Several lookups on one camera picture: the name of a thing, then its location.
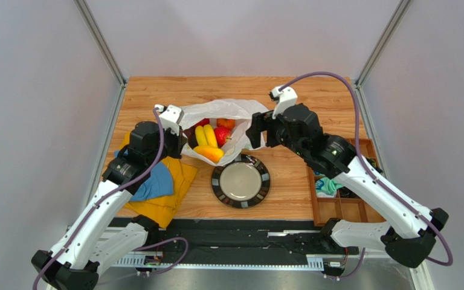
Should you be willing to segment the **dark purple fruit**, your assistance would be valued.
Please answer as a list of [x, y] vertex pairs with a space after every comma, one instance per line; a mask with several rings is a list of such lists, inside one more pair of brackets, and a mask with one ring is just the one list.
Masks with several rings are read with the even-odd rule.
[[195, 128], [194, 127], [190, 127], [188, 129], [184, 130], [184, 134], [187, 137], [188, 141], [190, 141], [190, 140], [196, 141]]

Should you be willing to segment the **white plastic bag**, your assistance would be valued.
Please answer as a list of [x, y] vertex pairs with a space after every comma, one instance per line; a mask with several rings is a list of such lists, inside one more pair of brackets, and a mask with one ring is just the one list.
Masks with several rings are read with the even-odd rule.
[[227, 118], [236, 121], [236, 127], [231, 134], [231, 140], [224, 145], [224, 156], [218, 163], [196, 153], [190, 146], [185, 145], [182, 150], [184, 157], [196, 158], [212, 166], [224, 166], [236, 159], [244, 149], [251, 150], [252, 146], [246, 136], [250, 128], [252, 116], [258, 112], [266, 112], [268, 109], [255, 100], [222, 99], [206, 103], [183, 106], [184, 115], [180, 121], [182, 129], [187, 130], [197, 122], [209, 118]]

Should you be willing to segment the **yellow banana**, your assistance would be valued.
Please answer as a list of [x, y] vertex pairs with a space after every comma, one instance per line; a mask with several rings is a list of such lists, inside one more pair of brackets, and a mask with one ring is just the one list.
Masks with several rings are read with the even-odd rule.
[[196, 141], [199, 146], [218, 147], [214, 129], [210, 124], [195, 128]]

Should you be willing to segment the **yellow orange mango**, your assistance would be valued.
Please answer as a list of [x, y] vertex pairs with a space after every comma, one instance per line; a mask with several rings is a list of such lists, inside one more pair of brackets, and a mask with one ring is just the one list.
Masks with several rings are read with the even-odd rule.
[[196, 146], [193, 150], [213, 163], [218, 163], [224, 156], [222, 149], [209, 145]]

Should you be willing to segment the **red apple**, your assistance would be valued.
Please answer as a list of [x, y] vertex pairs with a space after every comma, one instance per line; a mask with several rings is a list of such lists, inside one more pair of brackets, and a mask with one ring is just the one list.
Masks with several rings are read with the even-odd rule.
[[198, 123], [195, 124], [195, 128], [201, 126], [201, 127], [204, 127], [205, 125], [208, 125], [210, 124], [210, 119], [209, 118], [205, 118], [205, 119], [202, 119], [201, 121], [199, 121]]
[[222, 147], [231, 140], [231, 131], [226, 127], [217, 127], [214, 129], [214, 135], [218, 147]]

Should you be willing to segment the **orange toy pumpkin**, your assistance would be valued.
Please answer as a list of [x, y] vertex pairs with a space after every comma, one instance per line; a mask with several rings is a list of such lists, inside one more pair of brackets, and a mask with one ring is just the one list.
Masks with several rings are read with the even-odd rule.
[[235, 128], [236, 122], [234, 119], [218, 118], [216, 120], [217, 127], [224, 127], [228, 130], [233, 130]]

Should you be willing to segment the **black round plate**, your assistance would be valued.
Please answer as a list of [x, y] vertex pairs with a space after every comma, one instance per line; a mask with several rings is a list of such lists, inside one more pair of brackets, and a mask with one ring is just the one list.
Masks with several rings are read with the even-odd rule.
[[271, 175], [260, 159], [241, 154], [211, 174], [211, 189], [223, 204], [246, 209], [263, 202], [271, 188]]

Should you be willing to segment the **yellow cloth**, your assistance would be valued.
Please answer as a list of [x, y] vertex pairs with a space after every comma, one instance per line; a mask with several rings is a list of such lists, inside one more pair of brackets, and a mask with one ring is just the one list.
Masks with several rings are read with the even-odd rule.
[[159, 162], [167, 166], [172, 176], [174, 194], [172, 196], [154, 198], [147, 201], [129, 201], [124, 205], [124, 208], [133, 210], [137, 214], [141, 214], [155, 221], [161, 228], [166, 228], [180, 208], [183, 199], [196, 177], [198, 169], [169, 156]]

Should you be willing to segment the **teal sock lower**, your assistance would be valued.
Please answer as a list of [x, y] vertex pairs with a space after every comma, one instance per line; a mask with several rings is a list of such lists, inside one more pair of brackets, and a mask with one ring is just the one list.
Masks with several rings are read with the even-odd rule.
[[335, 198], [337, 191], [344, 186], [335, 180], [323, 177], [315, 182], [315, 191], [318, 198]]

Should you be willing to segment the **dark patterned sock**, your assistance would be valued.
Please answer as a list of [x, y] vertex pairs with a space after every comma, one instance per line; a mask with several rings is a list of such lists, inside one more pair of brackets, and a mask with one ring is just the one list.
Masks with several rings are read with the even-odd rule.
[[366, 160], [377, 172], [380, 171], [380, 168], [378, 167], [378, 163], [374, 158], [366, 158]]

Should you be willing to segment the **wooden compartment tray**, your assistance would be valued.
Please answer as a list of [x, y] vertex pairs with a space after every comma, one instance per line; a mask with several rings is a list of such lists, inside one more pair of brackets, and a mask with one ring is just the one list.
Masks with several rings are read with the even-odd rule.
[[341, 196], [339, 193], [334, 198], [318, 197], [315, 191], [315, 183], [321, 178], [311, 168], [307, 168], [309, 180], [309, 192], [312, 209], [312, 219], [316, 227], [322, 227], [331, 218], [340, 218], [350, 222], [384, 222], [385, 219], [371, 206], [359, 197], [349, 195]]

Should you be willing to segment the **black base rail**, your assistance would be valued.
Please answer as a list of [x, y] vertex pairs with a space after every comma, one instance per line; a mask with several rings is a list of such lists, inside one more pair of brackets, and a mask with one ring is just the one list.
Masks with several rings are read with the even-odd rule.
[[339, 276], [359, 248], [342, 248], [321, 233], [312, 221], [240, 219], [175, 219], [166, 228], [153, 228], [142, 256], [130, 264], [144, 269], [155, 259], [180, 268], [295, 269]]

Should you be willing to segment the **left aluminium frame post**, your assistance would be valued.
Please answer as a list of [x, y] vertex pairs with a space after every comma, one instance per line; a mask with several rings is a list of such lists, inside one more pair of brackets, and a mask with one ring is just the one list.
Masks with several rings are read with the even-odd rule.
[[127, 80], [123, 75], [108, 43], [105, 40], [105, 37], [97, 23], [95, 16], [93, 15], [91, 8], [86, 0], [74, 0], [75, 5], [77, 6], [86, 26], [88, 27], [93, 39], [95, 40], [100, 52], [103, 55], [111, 73], [118, 82], [118, 84], [124, 88], [127, 84]]

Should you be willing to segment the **aluminium frame post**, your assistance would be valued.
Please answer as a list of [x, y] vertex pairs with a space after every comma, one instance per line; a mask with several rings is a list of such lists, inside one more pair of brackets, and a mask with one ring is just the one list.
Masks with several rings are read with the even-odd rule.
[[86, 0], [74, 0], [75, 5], [77, 6], [86, 26], [88, 27], [93, 39], [95, 40], [100, 52], [103, 55], [111, 73], [118, 82], [118, 84], [124, 88], [127, 84], [127, 80], [123, 75], [108, 43], [105, 40], [105, 37], [97, 23], [95, 16], [93, 15], [91, 8]]
[[356, 79], [355, 83], [357, 86], [362, 87], [362, 85], [365, 84], [369, 78], [370, 73], [373, 71], [377, 61], [382, 56], [386, 46], [390, 42], [395, 31], [398, 29], [399, 24], [405, 17], [405, 14], [411, 7], [412, 3], [413, 0], [399, 1], [395, 11], [393, 12], [390, 20], [388, 21], [371, 54], [369, 55], [365, 65], [363, 66], [358, 78]]

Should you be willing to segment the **right aluminium frame post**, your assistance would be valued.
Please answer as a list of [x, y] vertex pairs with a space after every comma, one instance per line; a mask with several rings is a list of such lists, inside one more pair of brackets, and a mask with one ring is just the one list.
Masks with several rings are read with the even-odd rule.
[[373, 71], [377, 61], [382, 56], [386, 46], [390, 42], [395, 31], [398, 29], [399, 24], [405, 17], [405, 14], [411, 7], [412, 3], [413, 0], [399, 1], [395, 11], [393, 12], [390, 20], [388, 21], [371, 54], [369, 55], [365, 65], [363, 66], [358, 78], [356, 79], [355, 83], [357, 86], [362, 87], [362, 85], [365, 84], [369, 78], [370, 73]]

